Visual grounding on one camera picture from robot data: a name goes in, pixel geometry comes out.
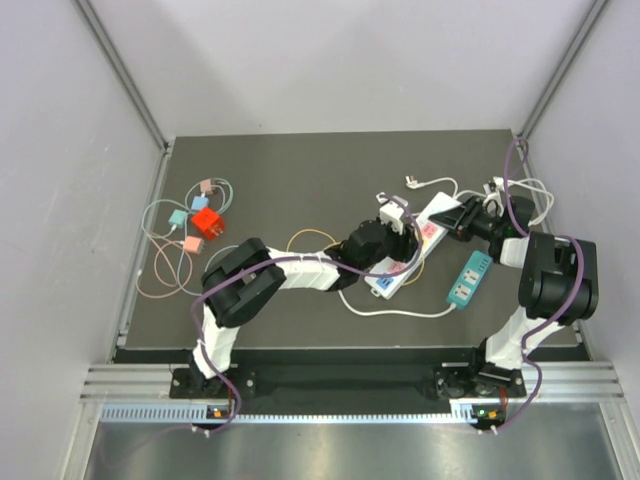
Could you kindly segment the red cube plug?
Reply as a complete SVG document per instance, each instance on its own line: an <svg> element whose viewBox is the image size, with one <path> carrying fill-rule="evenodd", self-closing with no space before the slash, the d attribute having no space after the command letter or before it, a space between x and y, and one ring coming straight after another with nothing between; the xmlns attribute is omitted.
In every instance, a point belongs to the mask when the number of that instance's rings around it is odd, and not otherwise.
<svg viewBox="0 0 640 480"><path fill-rule="evenodd" d="M224 219L209 207L204 207L191 217L195 229L208 241L213 241L225 231Z"/></svg>

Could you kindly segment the pink charger plug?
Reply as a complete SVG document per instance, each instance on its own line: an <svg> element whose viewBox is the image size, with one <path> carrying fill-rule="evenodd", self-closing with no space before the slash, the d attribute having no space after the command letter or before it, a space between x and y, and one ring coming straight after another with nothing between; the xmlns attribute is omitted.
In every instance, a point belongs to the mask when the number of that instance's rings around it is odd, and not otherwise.
<svg viewBox="0 0 640 480"><path fill-rule="evenodd" d="M199 182L198 186L201 196L208 196L213 195L217 192L223 192L223 187L221 186L219 180L216 178L202 180Z"/></svg>

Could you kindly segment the mint charger plug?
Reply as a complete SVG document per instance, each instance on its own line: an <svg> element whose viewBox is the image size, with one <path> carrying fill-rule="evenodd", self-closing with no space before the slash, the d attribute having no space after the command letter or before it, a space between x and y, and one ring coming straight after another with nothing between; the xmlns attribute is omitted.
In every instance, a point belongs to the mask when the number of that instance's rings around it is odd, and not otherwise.
<svg viewBox="0 0 640 480"><path fill-rule="evenodd" d="M187 211L181 210L181 209L175 209L171 213L168 219L168 223L172 228L186 229L188 218L189 218L189 213Z"/></svg>

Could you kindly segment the salmon charger plug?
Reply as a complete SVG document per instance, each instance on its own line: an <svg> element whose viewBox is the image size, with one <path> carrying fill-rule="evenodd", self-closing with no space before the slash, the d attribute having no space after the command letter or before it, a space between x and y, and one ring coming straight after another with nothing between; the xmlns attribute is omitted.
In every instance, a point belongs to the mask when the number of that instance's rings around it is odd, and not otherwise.
<svg viewBox="0 0 640 480"><path fill-rule="evenodd" d="M187 253L199 255L204 248L204 240L200 237L187 235L182 242L182 247Z"/></svg>

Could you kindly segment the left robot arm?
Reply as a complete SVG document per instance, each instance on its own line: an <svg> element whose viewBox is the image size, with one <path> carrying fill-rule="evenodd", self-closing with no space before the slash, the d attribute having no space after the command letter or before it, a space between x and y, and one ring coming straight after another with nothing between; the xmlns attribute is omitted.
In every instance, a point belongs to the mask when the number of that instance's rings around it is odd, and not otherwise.
<svg viewBox="0 0 640 480"><path fill-rule="evenodd" d="M403 265L420 262L421 229L411 217L397 226L379 218L362 222L339 244L312 253L282 252L250 238L207 270L202 294L191 306L199 325L189 359L192 385L205 396L226 387L226 370L239 328L251 321L281 290L342 291L361 278L384 275L373 267L384 259Z"/></svg>

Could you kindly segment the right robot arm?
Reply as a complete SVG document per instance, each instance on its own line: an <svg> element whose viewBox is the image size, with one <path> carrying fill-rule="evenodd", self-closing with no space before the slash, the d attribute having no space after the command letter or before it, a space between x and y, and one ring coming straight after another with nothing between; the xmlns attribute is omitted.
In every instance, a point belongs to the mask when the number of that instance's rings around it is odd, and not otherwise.
<svg viewBox="0 0 640 480"><path fill-rule="evenodd" d="M534 208L532 200L512 196L497 216L480 199L469 198L431 217L457 241L487 241L494 263L521 271L518 308L472 350L466 380L481 396L513 386L528 354L551 334L590 318L598 305L596 244L527 230Z"/></svg>

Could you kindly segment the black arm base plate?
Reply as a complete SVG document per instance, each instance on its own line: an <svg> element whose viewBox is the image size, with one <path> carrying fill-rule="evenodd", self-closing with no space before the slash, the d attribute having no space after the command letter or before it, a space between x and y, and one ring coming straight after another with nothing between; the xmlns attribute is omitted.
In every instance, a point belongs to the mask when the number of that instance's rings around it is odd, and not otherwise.
<svg viewBox="0 0 640 480"><path fill-rule="evenodd" d="M284 387L300 390L357 391L412 388L427 399L467 397L510 399L526 395L520 372L505 378L482 379L468 366L396 364L251 364L231 366L223 375L234 384L244 399L254 399Z"/></svg>

